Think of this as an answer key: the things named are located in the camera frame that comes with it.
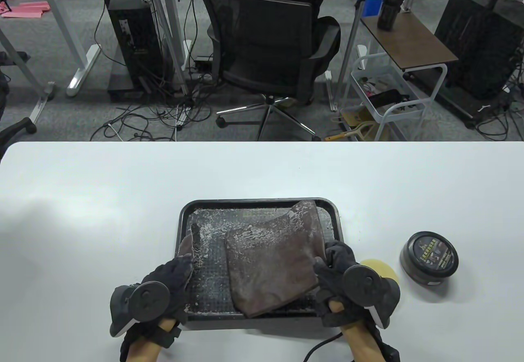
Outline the person's right hand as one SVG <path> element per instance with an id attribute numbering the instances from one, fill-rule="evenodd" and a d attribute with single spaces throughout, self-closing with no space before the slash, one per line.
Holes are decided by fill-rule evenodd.
<path id="1" fill-rule="evenodd" d="M 326 242 L 325 259 L 316 258 L 316 313 L 326 328 L 352 326 L 366 317 L 365 309 L 352 302 L 343 289 L 344 273 L 356 264 L 352 248 L 340 241 Z"/>

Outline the person's left hand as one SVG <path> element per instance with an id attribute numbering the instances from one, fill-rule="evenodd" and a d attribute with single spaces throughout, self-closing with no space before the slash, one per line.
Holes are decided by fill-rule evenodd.
<path id="1" fill-rule="evenodd" d="M 191 254 L 177 256 L 159 265 L 143 278 L 142 283 L 160 282 L 169 290 L 169 304 L 161 318 L 174 319 L 182 325 L 187 322 L 187 284 L 193 273 L 193 264 L 194 259 Z"/>

